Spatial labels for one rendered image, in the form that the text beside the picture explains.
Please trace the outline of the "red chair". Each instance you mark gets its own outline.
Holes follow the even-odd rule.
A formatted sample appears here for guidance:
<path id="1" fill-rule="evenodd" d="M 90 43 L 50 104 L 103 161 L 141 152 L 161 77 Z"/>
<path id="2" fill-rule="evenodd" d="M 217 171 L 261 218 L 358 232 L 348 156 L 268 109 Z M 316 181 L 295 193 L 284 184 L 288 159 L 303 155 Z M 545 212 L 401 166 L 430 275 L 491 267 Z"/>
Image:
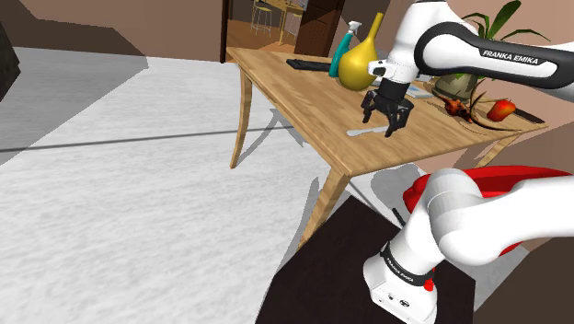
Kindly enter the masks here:
<path id="1" fill-rule="evenodd" d="M 574 237 L 574 175 L 552 168 L 447 168 L 416 179 L 407 209 L 430 220 L 442 255 L 482 265 L 523 241 Z"/>

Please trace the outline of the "red apple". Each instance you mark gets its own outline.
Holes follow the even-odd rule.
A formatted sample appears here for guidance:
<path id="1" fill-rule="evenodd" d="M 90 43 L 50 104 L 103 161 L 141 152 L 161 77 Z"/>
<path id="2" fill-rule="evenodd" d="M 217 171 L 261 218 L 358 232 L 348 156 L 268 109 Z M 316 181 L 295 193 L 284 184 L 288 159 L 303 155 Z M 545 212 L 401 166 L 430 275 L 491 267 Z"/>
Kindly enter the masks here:
<path id="1" fill-rule="evenodd" d="M 516 105 L 508 99 L 497 100 L 487 113 L 487 118 L 493 122 L 501 122 L 516 110 Z"/>

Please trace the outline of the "dark wooden cabinet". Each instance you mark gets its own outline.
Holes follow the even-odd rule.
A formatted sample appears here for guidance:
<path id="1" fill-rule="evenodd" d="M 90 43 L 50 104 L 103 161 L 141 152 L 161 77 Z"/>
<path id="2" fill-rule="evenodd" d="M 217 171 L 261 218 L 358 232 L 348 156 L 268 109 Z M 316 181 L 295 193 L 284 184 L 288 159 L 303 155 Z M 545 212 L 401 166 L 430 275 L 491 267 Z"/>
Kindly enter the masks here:
<path id="1" fill-rule="evenodd" d="M 307 0 L 294 52 L 328 57 L 344 4 L 345 0 Z"/>

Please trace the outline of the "grey table knife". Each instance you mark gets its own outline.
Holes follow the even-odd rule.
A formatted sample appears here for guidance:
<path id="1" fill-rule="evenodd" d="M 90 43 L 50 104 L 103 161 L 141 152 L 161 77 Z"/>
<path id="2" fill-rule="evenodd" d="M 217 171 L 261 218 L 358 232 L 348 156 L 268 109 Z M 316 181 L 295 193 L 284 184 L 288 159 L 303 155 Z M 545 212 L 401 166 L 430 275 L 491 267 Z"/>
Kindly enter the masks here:
<path id="1" fill-rule="evenodd" d="M 388 129 L 388 126 L 379 126 L 373 127 L 368 129 L 355 129 L 355 130 L 348 130 L 346 131 L 347 136 L 354 137 L 359 136 L 365 133 L 385 133 Z"/>

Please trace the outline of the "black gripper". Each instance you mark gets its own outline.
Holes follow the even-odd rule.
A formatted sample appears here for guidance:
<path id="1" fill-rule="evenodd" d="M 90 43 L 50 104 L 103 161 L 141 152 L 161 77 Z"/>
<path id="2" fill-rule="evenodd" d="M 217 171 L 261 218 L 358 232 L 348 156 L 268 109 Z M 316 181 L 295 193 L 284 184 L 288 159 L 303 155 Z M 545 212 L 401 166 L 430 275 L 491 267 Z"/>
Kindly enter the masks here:
<path id="1" fill-rule="evenodd" d="M 409 83 L 397 83 L 383 79 L 376 90 L 369 90 L 362 101 L 363 123 L 367 123 L 374 110 L 385 112 L 388 128 L 385 137 L 390 137 L 394 131 L 406 126 L 414 104 L 405 99 Z"/>

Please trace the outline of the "dark robot stand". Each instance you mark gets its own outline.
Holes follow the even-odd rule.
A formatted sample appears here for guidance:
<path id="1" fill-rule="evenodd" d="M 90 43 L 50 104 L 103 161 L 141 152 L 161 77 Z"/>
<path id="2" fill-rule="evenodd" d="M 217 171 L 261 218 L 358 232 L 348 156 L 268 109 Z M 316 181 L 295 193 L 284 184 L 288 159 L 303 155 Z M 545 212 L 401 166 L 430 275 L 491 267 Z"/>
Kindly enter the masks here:
<path id="1" fill-rule="evenodd" d="M 398 231 L 350 196 L 274 275 L 255 324 L 405 324 L 372 301 L 362 273 Z"/>

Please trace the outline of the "teal spray bottle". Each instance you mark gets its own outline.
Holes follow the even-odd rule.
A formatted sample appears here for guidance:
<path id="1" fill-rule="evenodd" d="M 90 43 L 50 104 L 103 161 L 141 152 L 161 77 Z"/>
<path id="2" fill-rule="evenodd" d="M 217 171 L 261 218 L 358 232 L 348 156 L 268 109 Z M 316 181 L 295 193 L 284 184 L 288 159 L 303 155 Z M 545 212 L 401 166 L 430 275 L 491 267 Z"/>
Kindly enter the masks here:
<path id="1" fill-rule="evenodd" d="M 355 35 L 357 29 L 362 25 L 359 21 L 351 21 L 348 23 L 349 29 L 339 43 L 338 48 L 332 58 L 331 65 L 328 71 L 330 77 L 339 76 L 339 61 L 343 54 L 345 54 L 350 49 L 350 41 Z"/>

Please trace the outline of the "pale bar stool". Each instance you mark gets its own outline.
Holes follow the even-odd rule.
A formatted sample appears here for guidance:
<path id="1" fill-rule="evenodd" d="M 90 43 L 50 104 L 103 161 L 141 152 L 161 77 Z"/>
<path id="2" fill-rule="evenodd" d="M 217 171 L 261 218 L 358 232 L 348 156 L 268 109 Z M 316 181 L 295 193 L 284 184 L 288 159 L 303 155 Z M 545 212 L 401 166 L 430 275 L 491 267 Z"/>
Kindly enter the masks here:
<path id="1" fill-rule="evenodd" d="M 264 0 L 253 0 L 250 29 L 255 31 L 255 35 L 272 31 L 272 9 Z"/>

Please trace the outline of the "wooden table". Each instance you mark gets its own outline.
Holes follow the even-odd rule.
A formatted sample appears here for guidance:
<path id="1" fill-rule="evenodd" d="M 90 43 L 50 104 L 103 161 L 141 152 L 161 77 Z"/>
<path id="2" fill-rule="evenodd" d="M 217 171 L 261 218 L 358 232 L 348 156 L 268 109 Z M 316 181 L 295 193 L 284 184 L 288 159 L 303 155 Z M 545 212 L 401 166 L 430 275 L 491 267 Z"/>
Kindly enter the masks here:
<path id="1" fill-rule="evenodd" d="M 316 206 L 297 242 L 303 245 L 325 223 L 341 193 L 354 177 L 421 159 L 454 152 L 473 145 L 492 144 L 479 161 L 487 165 L 503 148 L 539 125 L 515 115 L 497 125 L 518 132 L 464 126 L 447 115 L 436 98 L 414 99 L 407 125 L 390 137 L 381 133 L 347 136 L 346 131 L 368 129 L 387 123 L 375 113 L 362 122 L 362 92 L 349 91 L 319 72 L 297 71 L 286 52 L 227 48 L 240 69 L 241 101 L 235 149 L 230 166 L 236 167 L 248 127 L 252 89 L 257 87 L 280 114 L 329 164 Z"/>

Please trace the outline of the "flat black bar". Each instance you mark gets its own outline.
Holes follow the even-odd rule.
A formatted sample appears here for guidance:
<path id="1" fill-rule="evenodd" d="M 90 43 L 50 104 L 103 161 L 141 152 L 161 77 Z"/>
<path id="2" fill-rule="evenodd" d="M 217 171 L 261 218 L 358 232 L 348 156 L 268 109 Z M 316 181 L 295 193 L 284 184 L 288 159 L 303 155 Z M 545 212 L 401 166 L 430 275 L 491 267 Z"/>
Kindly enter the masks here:
<path id="1" fill-rule="evenodd" d="M 538 123 L 538 124 L 545 123 L 544 120 L 542 120 L 542 119 L 540 119 L 540 118 L 534 116 L 533 114 L 531 114 L 531 113 L 529 113 L 529 112 L 527 112 L 527 111 L 524 111 L 524 110 L 521 110 L 521 109 L 518 109 L 518 108 L 516 108 L 513 113 L 514 113 L 515 115 L 517 115 L 517 116 L 523 118 L 523 119 L 526 119 L 526 120 L 529 121 L 529 122 L 532 122 L 532 123 Z"/>

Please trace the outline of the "wooden high counter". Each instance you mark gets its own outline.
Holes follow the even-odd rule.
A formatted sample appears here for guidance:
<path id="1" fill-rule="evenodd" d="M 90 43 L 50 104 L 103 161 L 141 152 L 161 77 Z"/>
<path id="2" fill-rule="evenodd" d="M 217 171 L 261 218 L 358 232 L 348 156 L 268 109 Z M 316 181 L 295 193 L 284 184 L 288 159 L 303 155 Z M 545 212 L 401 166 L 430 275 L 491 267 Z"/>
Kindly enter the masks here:
<path id="1" fill-rule="evenodd" d="M 290 14 L 301 16 L 306 10 L 308 0 L 264 0 L 264 2 L 281 11 L 279 45 L 282 45 L 287 17 Z"/>

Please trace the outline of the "yellow long-necked vase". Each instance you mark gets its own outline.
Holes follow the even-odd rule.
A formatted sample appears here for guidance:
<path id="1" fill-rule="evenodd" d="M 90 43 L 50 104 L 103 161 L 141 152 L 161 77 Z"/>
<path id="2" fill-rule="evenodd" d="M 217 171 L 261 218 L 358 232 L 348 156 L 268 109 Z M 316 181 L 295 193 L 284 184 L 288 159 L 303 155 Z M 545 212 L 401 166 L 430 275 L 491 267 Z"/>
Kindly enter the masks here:
<path id="1" fill-rule="evenodd" d="M 375 76 L 368 73 L 368 63 L 378 60 L 374 41 L 383 17 L 383 13 L 377 13 L 364 41 L 341 56 L 339 60 L 339 82 L 345 88 L 362 91 L 375 80 Z"/>

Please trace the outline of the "green potted plant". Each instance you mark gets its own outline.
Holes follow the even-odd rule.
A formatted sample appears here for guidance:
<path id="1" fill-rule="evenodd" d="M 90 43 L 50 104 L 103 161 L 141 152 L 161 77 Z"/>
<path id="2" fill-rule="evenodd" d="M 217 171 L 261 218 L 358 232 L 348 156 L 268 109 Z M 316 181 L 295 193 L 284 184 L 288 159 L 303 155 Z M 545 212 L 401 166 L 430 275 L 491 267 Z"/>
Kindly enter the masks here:
<path id="1" fill-rule="evenodd" d="M 546 36 L 532 29 L 516 29 L 501 38 L 497 36 L 500 29 L 508 22 L 521 5 L 522 2 L 520 0 L 511 0 L 500 9 L 493 21 L 490 21 L 488 15 L 482 13 L 466 15 L 463 17 L 463 20 L 472 21 L 477 27 L 478 36 L 482 39 L 505 41 L 516 34 L 531 33 L 549 41 Z M 483 79 L 484 76 L 470 74 L 444 75 L 438 78 L 432 91 L 441 96 L 451 99 L 459 99 L 462 102 L 467 103 L 472 97 L 472 90 L 476 87 L 478 82 Z"/>

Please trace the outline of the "brown curved dried branch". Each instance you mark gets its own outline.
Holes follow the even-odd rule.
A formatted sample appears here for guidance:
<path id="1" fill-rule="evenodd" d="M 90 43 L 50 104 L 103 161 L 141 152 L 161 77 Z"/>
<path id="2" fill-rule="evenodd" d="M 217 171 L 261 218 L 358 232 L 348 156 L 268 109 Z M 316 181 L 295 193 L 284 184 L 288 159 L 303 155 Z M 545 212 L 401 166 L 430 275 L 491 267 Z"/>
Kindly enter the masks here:
<path id="1" fill-rule="evenodd" d="M 471 100 L 471 106 L 467 107 L 459 99 L 447 98 L 443 95 L 440 95 L 436 91 L 433 91 L 432 94 L 444 103 L 444 108 L 445 108 L 446 112 L 451 116 L 461 117 L 463 120 L 465 120 L 469 123 L 474 123 L 474 124 L 476 124 L 482 128 L 488 129 L 488 130 L 505 131 L 505 132 L 518 132 L 518 129 L 504 129 L 504 128 L 499 128 L 499 127 L 492 127 L 492 126 L 488 126 L 485 123 L 477 120 L 473 115 L 474 107 L 477 104 L 477 100 L 475 100 L 475 101 Z"/>

